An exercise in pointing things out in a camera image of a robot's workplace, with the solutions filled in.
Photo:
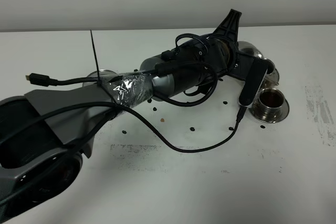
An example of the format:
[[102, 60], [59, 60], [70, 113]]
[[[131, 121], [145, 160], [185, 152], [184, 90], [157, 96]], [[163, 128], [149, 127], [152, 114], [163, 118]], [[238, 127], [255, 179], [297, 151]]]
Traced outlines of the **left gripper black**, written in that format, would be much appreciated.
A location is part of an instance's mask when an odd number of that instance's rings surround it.
[[245, 80], [256, 57], [238, 50], [238, 27], [241, 12], [231, 9], [212, 35], [179, 35], [175, 39], [173, 60], [177, 63], [204, 62], [206, 66], [187, 65], [173, 73], [174, 92], [197, 87], [197, 93], [209, 93], [213, 90], [214, 77], [225, 75]]

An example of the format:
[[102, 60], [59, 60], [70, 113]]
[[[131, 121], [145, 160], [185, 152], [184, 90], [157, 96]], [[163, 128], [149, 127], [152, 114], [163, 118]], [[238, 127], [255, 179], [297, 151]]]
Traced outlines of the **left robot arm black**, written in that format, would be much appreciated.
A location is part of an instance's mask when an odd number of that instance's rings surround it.
[[85, 78], [52, 79], [32, 73], [39, 86], [1, 101], [1, 222], [59, 195], [92, 154], [96, 133], [109, 121], [150, 99], [192, 107], [206, 101], [219, 78], [244, 81], [240, 122], [270, 70], [239, 49], [241, 13], [231, 10], [210, 34], [181, 34], [175, 47], [142, 62], [140, 70], [97, 71]]

